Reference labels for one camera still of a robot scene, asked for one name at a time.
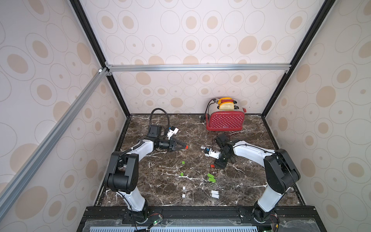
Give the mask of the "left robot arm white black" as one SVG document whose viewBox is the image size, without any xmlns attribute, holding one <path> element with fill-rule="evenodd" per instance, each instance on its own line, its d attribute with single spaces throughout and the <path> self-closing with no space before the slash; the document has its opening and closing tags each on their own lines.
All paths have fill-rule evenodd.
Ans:
<svg viewBox="0 0 371 232">
<path fill-rule="evenodd" d="M 122 195 L 132 212 L 144 212 L 146 200 L 137 188 L 139 180 L 139 161 L 156 149 L 168 152 L 187 149 L 187 145 L 174 138 L 179 129 L 171 126 L 165 135 L 161 134 L 161 126 L 152 125 L 147 136 L 125 151 L 113 152 L 104 177 L 104 184 L 112 192 Z"/>
</svg>

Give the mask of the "yellow toast back slice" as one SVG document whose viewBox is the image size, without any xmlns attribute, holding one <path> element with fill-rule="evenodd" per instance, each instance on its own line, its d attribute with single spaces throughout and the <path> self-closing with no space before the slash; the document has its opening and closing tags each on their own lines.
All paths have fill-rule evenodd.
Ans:
<svg viewBox="0 0 371 232">
<path fill-rule="evenodd" d="M 225 102 L 234 102 L 234 100 L 232 98 L 229 98 L 229 97 L 218 99 L 218 104 L 222 104 L 222 103 L 225 103 Z"/>
</svg>

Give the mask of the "white usb drive lower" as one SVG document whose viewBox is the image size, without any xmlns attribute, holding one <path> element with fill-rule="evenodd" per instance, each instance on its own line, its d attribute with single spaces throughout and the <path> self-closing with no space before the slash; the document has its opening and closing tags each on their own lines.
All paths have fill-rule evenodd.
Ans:
<svg viewBox="0 0 371 232">
<path fill-rule="evenodd" d="M 211 196 L 212 196 L 213 198 L 219 199 L 219 195 L 218 195 L 218 194 L 214 194 L 214 193 L 213 193 Z"/>
</svg>

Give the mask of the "left diagonal aluminium rail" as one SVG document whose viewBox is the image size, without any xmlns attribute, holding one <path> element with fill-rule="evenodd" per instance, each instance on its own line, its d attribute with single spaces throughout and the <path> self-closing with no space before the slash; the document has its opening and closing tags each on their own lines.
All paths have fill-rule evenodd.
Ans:
<svg viewBox="0 0 371 232">
<path fill-rule="evenodd" d="M 20 171 L 15 175 L 10 185 L 4 190 L 1 195 L 1 219 L 4 219 L 24 188 L 29 184 L 42 163 L 56 146 L 57 142 L 60 140 L 62 135 L 64 135 L 67 128 L 71 125 L 72 121 L 82 110 L 83 106 L 107 74 L 107 68 L 101 68 L 96 73 L 59 122 L 36 148 Z"/>
</svg>

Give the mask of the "yellow toast slice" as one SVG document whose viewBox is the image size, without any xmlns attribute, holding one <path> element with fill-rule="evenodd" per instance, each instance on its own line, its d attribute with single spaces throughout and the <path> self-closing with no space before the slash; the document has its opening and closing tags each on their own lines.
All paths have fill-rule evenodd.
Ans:
<svg viewBox="0 0 371 232">
<path fill-rule="evenodd" d="M 218 106 L 219 110 L 234 110 L 234 102 L 233 101 L 225 101 L 225 102 L 222 102 L 219 106 Z"/>
<path fill-rule="evenodd" d="M 222 103 L 225 103 L 225 102 L 234 102 L 234 100 L 232 98 L 229 98 L 229 97 L 218 99 L 218 104 L 222 104 Z"/>
</svg>

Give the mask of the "yellow toast front slice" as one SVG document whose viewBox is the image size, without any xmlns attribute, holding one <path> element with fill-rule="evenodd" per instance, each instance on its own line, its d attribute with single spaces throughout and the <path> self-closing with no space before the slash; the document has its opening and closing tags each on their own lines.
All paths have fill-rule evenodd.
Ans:
<svg viewBox="0 0 371 232">
<path fill-rule="evenodd" d="M 233 101 L 225 101 L 225 102 L 222 102 L 219 106 L 218 106 L 219 110 L 234 110 L 234 102 Z"/>
</svg>

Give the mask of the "right black frame post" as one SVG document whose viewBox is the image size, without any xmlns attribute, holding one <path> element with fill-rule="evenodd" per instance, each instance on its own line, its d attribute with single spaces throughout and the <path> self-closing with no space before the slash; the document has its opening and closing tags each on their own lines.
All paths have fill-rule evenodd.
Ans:
<svg viewBox="0 0 371 232">
<path fill-rule="evenodd" d="M 273 108 L 276 100 L 280 96 L 282 90 L 284 89 L 285 85 L 289 81 L 290 77 L 292 76 L 293 72 L 295 71 L 295 68 L 301 61 L 302 57 L 304 56 L 306 50 L 310 46 L 311 42 L 313 41 L 314 37 L 316 34 L 319 32 L 320 27 L 324 23 L 326 17 L 330 13 L 331 9 L 335 5 L 336 1 L 335 0 L 327 0 L 324 1 L 323 4 L 321 5 L 321 8 L 317 15 L 315 16 L 312 24 L 309 27 L 308 32 L 306 33 L 303 41 L 300 43 L 300 46 L 298 50 L 296 51 L 293 59 L 290 62 L 291 67 L 287 72 L 284 73 L 283 77 L 281 78 L 277 88 L 273 92 L 272 97 L 268 101 L 267 106 L 264 108 L 261 117 L 265 119 L 267 115 L 269 114 L 270 110 Z"/>
</svg>

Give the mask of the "horizontal aluminium rail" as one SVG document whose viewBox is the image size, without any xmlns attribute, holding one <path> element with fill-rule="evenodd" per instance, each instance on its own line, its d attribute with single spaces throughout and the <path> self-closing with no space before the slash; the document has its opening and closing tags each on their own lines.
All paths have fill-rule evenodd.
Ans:
<svg viewBox="0 0 371 232">
<path fill-rule="evenodd" d="M 108 72 L 192 72 L 192 71 L 255 71 L 289 70 L 289 63 L 253 63 L 253 64 L 172 64 L 172 65 L 111 65 Z"/>
</svg>

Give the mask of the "left black frame post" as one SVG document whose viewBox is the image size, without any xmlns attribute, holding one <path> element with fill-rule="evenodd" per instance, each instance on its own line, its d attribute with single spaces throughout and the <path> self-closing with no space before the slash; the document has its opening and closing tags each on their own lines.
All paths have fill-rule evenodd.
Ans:
<svg viewBox="0 0 371 232">
<path fill-rule="evenodd" d="M 98 40 L 95 36 L 95 33 L 94 33 L 90 23 L 89 23 L 89 19 L 88 19 L 87 15 L 86 15 L 86 13 L 83 9 L 83 5 L 78 0 L 70 0 L 69 2 L 71 4 L 78 20 L 79 20 L 79 22 L 80 22 L 80 25 L 83 28 L 83 31 L 84 31 L 85 35 L 88 38 L 88 41 L 89 41 L 89 43 L 90 43 L 90 45 L 91 45 L 91 47 L 94 51 L 94 54 L 96 55 L 96 57 L 98 59 L 99 64 L 101 65 L 101 67 L 107 68 L 107 70 L 109 70 L 109 68 L 106 64 L 107 60 L 106 60 L 106 58 L 103 54 L 101 46 L 98 43 Z M 108 79 L 108 82 L 109 82 L 109 84 L 110 84 L 118 102 L 119 102 L 119 105 L 121 106 L 121 108 L 124 112 L 124 115 L 127 118 L 129 118 L 130 117 L 130 112 L 129 112 L 128 107 L 127 107 L 127 105 L 124 101 L 124 98 L 123 98 L 123 96 L 122 96 L 122 94 L 119 90 L 117 82 L 115 81 L 112 74 L 108 74 L 107 79 Z"/>
</svg>

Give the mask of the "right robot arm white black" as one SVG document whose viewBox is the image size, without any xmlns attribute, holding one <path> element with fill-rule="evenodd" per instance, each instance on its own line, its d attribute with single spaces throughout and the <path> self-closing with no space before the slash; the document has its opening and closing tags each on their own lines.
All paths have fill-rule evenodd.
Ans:
<svg viewBox="0 0 371 232">
<path fill-rule="evenodd" d="M 264 223 L 273 214 L 275 207 L 288 192 L 300 180 L 300 172 L 294 164 L 289 153 L 284 149 L 267 149 L 252 145 L 242 139 L 230 139 L 224 133 L 216 136 L 217 151 L 206 151 L 215 158 L 214 165 L 219 169 L 227 168 L 231 158 L 237 161 L 249 161 L 253 170 L 261 181 L 266 181 L 265 190 L 254 203 L 252 216 L 258 223 Z"/>
</svg>

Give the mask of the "black frame post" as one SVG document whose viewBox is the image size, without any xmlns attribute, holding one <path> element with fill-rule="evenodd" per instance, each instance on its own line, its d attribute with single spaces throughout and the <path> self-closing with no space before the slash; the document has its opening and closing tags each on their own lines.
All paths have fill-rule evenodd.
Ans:
<svg viewBox="0 0 371 232">
<path fill-rule="evenodd" d="M 285 85 L 289 81 L 290 77 L 292 76 L 293 72 L 295 71 L 295 68 L 301 61 L 302 57 L 304 56 L 306 50 L 310 46 L 311 42 L 313 41 L 314 37 L 316 34 L 319 32 L 320 27 L 324 23 L 326 17 L 330 13 L 331 9 L 335 5 L 336 1 L 335 0 L 327 0 L 324 1 L 323 4 L 321 5 L 321 8 L 317 15 L 315 16 L 312 24 L 309 27 L 308 32 L 306 33 L 303 41 L 300 43 L 300 46 L 298 50 L 296 51 L 293 59 L 290 62 L 291 67 L 287 72 L 284 73 L 283 77 L 281 78 L 277 88 L 273 92 L 272 97 L 268 101 L 267 106 L 264 108 L 261 117 L 265 119 L 267 115 L 269 114 L 270 110 L 273 108 L 276 100 L 280 96 L 282 90 L 284 89 Z"/>
<path fill-rule="evenodd" d="M 91 47 L 94 51 L 94 54 L 96 55 L 96 57 L 98 59 L 99 64 L 101 65 L 101 67 L 107 68 L 107 70 L 109 70 L 109 68 L 106 64 L 107 60 L 106 60 L 106 58 L 103 54 L 101 46 L 98 43 L 98 40 L 95 36 L 95 33 L 94 33 L 90 23 L 89 23 L 89 19 L 88 19 L 87 15 L 86 15 L 86 13 L 83 9 L 83 5 L 78 0 L 70 0 L 69 2 L 71 4 L 78 20 L 79 20 L 79 22 L 80 22 L 80 25 L 83 28 L 83 31 L 84 31 L 85 35 L 88 38 L 88 41 L 89 41 L 89 43 L 90 43 L 90 45 L 91 45 Z M 124 101 L 124 98 L 123 98 L 123 96 L 122 96 L 122 94 L 119 90 L 117 82 L 115 81 L 112 74 L 108 74 L 107 79 L 108 79 L 108 82 L 109 82 L 109 84 L 110 84 L 118 102 L 119 102 L 119 105 L 121 106 L 121 108 L 124 112 L 124 115 L 127 118 L 129 118 L 130 117 L 130 112 L 129 112 L 128 107 L 127 107 L 127 105 Z"/>
</svg>

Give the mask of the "red toaster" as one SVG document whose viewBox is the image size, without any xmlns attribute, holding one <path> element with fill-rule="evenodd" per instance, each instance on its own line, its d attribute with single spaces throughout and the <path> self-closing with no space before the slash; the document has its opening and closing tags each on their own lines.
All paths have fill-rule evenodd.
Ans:
<svg viewBox="0 0 371 232">
<path fill-rule="evenodd" d="M 246 109 L 234 101 L 234 110 L 219 110 L 218 103 L 212 103 L 208 107 L 206 128 L 209 131 L 241 131 L 245 118 Z"/>
</svg>

